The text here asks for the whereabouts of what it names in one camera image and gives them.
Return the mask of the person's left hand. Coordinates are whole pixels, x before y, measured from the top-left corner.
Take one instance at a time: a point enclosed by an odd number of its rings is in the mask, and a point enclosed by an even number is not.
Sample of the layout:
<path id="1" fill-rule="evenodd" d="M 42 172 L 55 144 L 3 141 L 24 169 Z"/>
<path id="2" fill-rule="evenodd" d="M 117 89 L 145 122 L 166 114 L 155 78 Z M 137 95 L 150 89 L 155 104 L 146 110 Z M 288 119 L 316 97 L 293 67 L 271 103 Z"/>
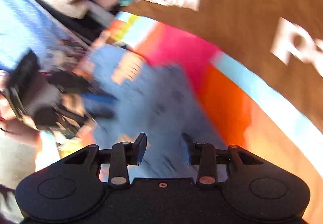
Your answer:
<path id="1" fill-rule="evenodd" d="M 7 77 L 8 73 L 1 70 L 1 133 L 16 142 L 40 148 L 42 146 L 41 137 L 33 121 L 27 117 L 25 123 L 21 122 L 3 94 Z"/>

